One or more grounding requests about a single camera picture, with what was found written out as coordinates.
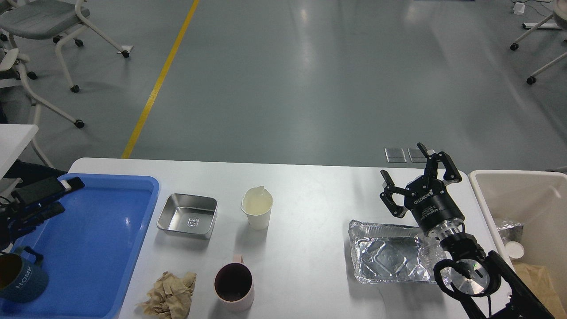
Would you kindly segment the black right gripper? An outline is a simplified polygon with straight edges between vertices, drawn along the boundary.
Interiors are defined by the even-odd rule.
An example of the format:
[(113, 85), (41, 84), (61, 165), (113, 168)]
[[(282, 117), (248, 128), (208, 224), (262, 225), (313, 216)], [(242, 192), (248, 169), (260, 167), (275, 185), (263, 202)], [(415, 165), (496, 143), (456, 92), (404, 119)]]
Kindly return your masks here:
[[(396, 218), (403, 218), (407, 210), (410, 210), (425, 236), (431, 236), (433, 229), (445, 221), (457, 220), (458, 226), (464, 222), (462, 211), (448, 194), (445, 185), (460, 183), (462, 176), (446, 152), (436, 153), (425, 147), (423, 143), (417, 143), (417, 147), (427, 159), (423, 176), (407, 184), (406, 188), (400, 188), (395, 186), (388, 171), (381, 170), (385, 187), (380, 193), (380, 198), (391, 215)], [(442, 180), (438, 179), (439, 164), (445, 169)], [(405, 196), (405, 206), (397, 205), (393, 200), (393, 194)]]

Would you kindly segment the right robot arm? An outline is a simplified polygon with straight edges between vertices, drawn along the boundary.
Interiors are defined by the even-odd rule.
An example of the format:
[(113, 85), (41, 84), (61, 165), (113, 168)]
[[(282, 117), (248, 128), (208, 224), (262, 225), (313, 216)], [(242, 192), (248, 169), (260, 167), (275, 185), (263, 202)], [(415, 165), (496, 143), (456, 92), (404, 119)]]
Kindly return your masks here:
[(422, 143), (417, 147), (426, 166), (423, 174), (405, 187), (397, 187), (388, 171), (381, 170), (385, 187), (380, 197), (389, 212), (403, 218), (411, 212), (425, 236), (438, 240), (450, 255), (434, 265), (434, 280), (449, 297), (459, 301), (470, 319), (484, 319), (475, 298), (498, 291), (502, 281), (512, 290), (509, 302), (490, 319), (551, 319), (553, 315), (498, 254), (485, 252), (476, 238), (466, 232), (465, 216), (454, 202), (447, 186), (460, 183), (462, 176), (452, 158)]

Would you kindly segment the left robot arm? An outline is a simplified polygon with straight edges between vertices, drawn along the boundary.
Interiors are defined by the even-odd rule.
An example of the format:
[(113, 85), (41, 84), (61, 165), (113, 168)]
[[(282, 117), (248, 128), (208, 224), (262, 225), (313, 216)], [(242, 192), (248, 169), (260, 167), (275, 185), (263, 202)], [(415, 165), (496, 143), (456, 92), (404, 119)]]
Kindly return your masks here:
[(12, 199), (1, 204), (1, 250), (36, 230), (46, 220), (65, 211), (64, 195), (85, 187), (79, 177), (58, 180), (54, 176), (12, 191)]

